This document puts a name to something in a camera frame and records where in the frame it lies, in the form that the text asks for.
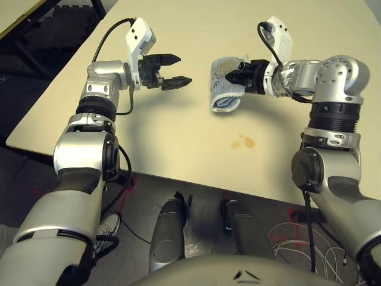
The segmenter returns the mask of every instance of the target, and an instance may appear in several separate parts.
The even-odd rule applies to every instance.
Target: black table leg
[[[14,42],[14,47],[16,54],[21,58],[21,60],[28,66],[30,67],[33,72],[41,78],[44,79],[52,79],[53,76],[48,72],[43,66],[41,66],[35,58],[33,58],[32,54],[30,51],[25,48],[25,46],[19,41],[16,40]]]
[[[106,11],[103,7],[101,0],[91,0],[91,3],[93,4],[93,7],[99,19],[102,20],[106,16]]]

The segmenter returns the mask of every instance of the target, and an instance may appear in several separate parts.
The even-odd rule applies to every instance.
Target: black cable
[[[276,54],[276,52],[274,51],[273,47],[270,46],[270,44],[268,43],[268,41],[265,39],[265,37],[263,36],[263,33],[261,31],[261,27],[268,31],[268,32],[271,32],[271,26],[270,24],[268,24],[267,22],[260,22],[257,26],[257,32],[258,32],[258,35],[260,36],[262,42],[265,44],[265,46],[270,50],[270,52],[273,54],[276,62],[278,63],[278,65],[282,66],[282,61],[279,59],[278,55]]]
[[[314,219],[317,223],[317,225],[321,228],[322,231],[324,231],[326,233],[326,235],[328,235],[328,237],[333,240],[338,246],[340,246],[342,249],[344,249],[344,246],[341,244],[341,242],[328,230],[326,229],[326,227],[322,224],[321,221],[319,221],[318,217],[313,214],[314,216]]]
[[[268,24],[267,22],[260,22],[257,26],[257,32],[258,32],[258,35],[260,36],[262,42],[265,44],[265,46],[270,50],[270,52],[273,54],[276,62],[278,63],[278,65],[281,67],[282,66],[282,61],[280,60],[280,58],[278,57],[278,55],[276,54],[276,52],[274,51],[273,47],[268,43],[268,41],[266,40],[266,38],[264,37],[262,31],[261,31],[261,27],[268,31],[269,33],[271,32],[271,25]],[[297,94],[296,92],[290,92],[290,95],[291,95],[291,98],[295,101],[298,101],[298,102],[301,102],[301,103],[312,103],[312,100],[308,100],[304,97],[302,97],[300,94]]]
[[[108,253],[112,252],[119,245],[119,239],[113,235],[97,235],[96,240],[108,241],[108,242],[111,242],[112,244],[109,247],[101,250],[99,253],[96,253],[95,260],[99,260],[102,257],[106,256]]]
[[[291,98],[301,103],[312,103],[312,100],[308,100],[302,97],[300,94],[297,94],[296,92],[291,92]]]
[[[305,215],[307,217],[308,236],[310,238],[310,253],[311,253],[311,271],[316,273],[316,254],[315,254],[315,242],[314,234],[311,222],[311,201],[310,195],[307,192],[302,191],[305,203]]]
[[[103,36],[103,38],[101,39],[96,51],[95,51],[95,54],[94,54],[94,57],[93,57],[93,60],[91,61],[91,63],[94,63],[96,61],[96,59],[98,58],[98,55],[99,55],[99,52],[101,51],[101,48],[103,46],[103,44],[105,43],[108,35],[116,28],[118,27],[119,25],[123,24],[123,23],[127,23],[129,22],[130,25],[132,26],[133,23],[135,22],[135,19],[134,18],[126,18],[126,19],[122,19],[118,22],[116,22],[115,24],[113,24],[106,32],[106,34]]]
[[[119,200],[119,198],[123,195],[123,193],[125,192],[126,189],[128,189],[129,185],[130,185],[130,181],[131,181],[131,177],[132,177],[132,165],[131,165],[131,161],[129,159],[129,156],[127,155],[127,153],[125,152],[125,150],[122,148],[121,145],[119,145],[119,150],[120,152],[123,154],[124,158],[126,159],[127,161],[127,166],[128,166],[128,177],[126,179],[126,181],[124,182],[123,186],[121,187],[119,193],[113,198],[112,201],[110,201],[108,203],[108,205],[106,207],[104,207],[102,209],[102,212],[101,212],[101,217],[103,217],[103,215],[109,211],[109,209]]]
[[[128,224],[126,224],[125,223],[125,221],[122,219],[122,218],[120,218],[120,221],[122,222],[122,224],[124,224],[125,225],[125,227],[136,237],[136,238],[138,238],[138,239],[140,239],[140,240],[142,240],[142,241],[144,241],[145,243],[148,243],[148,244],[151,244],[148,240],[145,240],[144,238],[142,238],[141,236],[139,236],[138,234],[136,234],[129,226],[128,226]]]
[[[132,110],[133,110],[133,90],[134,90],[134,87],[130,86],[130,110],[127,112],[121,112],[121,113],[117,112],[116,115],[128,115],[128,114],[132,113]]]

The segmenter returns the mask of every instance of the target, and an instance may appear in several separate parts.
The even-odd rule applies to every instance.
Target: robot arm
[[[276,30],[285,26],[271,20],[258,25],[258,31],[263,27],[266,45],[276,49],[274,43],[281,41],[268,34],[282,38],[284,33]],[[287,45],[285,49],[282,60],[290,54]],[[381,222],[374,218],[381,216],[381,202],[363,196],[358,187],[360,134],[355,125],[363,103],[360,92],[369,80],[367,66],[346,55],[325,61],[252,60],[241,63],[226,79],[245,86],[248,93],[312,103],[301,149],[292,160],[292,179],[318,205],[367,283],[380,284]]]
[[[142,40],[131,38],[134,33]],[[133,93],[141,85],[166,90],[191,82],[186,77],[164,80],[160,76],[161,64],[180,60],[174,55],[138,60],[155,42],[143,19],[134,22],[126,39],[127,64],[100,61],[88,67],[76,114],[54,150],[57,186],[33,206],[0,260],[1,285],[82,285],[87,281],[96,261],[93,245],[102,192],[120,169],[114,123],[119,90],[130,88]]]

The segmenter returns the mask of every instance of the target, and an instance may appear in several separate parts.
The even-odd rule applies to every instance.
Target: gray floor
[[[279,201],[238,194],[222,189],[210,188],[186,182],[173,181],[153,176],[134,174],[136,181],[133,192],[128,193],[123,206],[123,219],[140,236],[150,240],[161,206],[176,192],[180,191],[185,198],[193,195],[190,216],[185,226],[186,257],[205,254],[233,254],[232,239],[222,232],[219,204],[222,198],[236,199],[256,215],[261,227],[267,233],[274,225],[289,221],[289,212],[300,209],[300,206],[285,204]],[[19,227],[32,205],[44,193],[54,187],[55,173],[51,167],[40,164],[4,148],[0,148],[0,223]],[[107,204],[119,186],[110,184],[104,194]],[[121,200],[115,204],[114,210],[119,210]],[[274,245],[281,239],[308,239],[305,229],[297,232],[294,226],[281,226],[271,233],[271,243]],[[93,269],[86,285],[128,285],[148,274],[149,245],[134,237],[128,229],[121,226],[117,236],[120,245],[108,256],[101,259]],[[315,235],[316,246],[325,253],[326,243]],[[309,254],[306,245],[286,245]],[[307,258],[298,253],[280,251],[277,259],[305,269],[310,264]],[[357,281],[357,270],[348,262],[342,267],[343,252],[335,252],[338,257],[339,276],[346,285],[354,285]],[[319,275],[323,275],[322,262],[317,258]]]

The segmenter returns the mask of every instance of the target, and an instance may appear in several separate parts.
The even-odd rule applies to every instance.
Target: person's leg
[[[16,235],[18,228],[10,228],[6,225],[0,225],[0,258],[3,255],[5,249],[11,246],[13,238]]]

